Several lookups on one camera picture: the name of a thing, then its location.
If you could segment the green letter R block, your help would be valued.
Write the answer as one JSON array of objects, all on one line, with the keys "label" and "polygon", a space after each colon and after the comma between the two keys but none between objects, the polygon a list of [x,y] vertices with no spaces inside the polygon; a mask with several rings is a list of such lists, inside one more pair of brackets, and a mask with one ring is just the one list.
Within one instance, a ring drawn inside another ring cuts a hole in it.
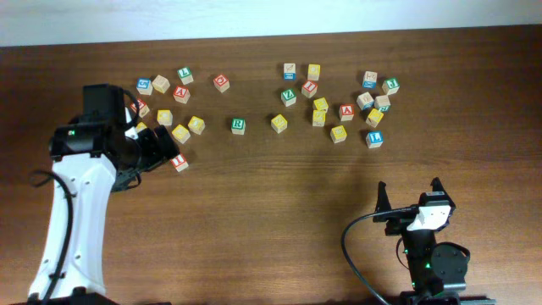
[{"label": "green letter R block", "polygon": [[235,135],[244,135],[246,131],[246,121],[241,118],[233,118],[231,131]]}]

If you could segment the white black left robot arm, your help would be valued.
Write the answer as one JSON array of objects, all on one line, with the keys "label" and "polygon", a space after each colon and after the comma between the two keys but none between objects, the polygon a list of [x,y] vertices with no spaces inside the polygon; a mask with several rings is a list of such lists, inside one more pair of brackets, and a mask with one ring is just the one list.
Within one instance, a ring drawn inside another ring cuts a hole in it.
[{"label": "white black left robot arm", "polygon": [[136,131],[124,121],[83,122],[57,128],[53,166],[40,171],[54,186],[41,266],[29,304],[109,304],[102,274],[108,199],[141,183],[179,149],[165,126]]}]

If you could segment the yellow letter C block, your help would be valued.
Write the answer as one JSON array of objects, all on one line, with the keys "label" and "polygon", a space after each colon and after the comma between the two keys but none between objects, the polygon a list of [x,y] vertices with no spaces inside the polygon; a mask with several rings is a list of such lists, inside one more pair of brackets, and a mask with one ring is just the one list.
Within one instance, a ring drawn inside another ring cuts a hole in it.
[{"label": "yellow letter C block", "polygon": [[171,126],[173,124],[173,114],[168,109],[160,109],[157,113],[157,122],[160,125]]}]

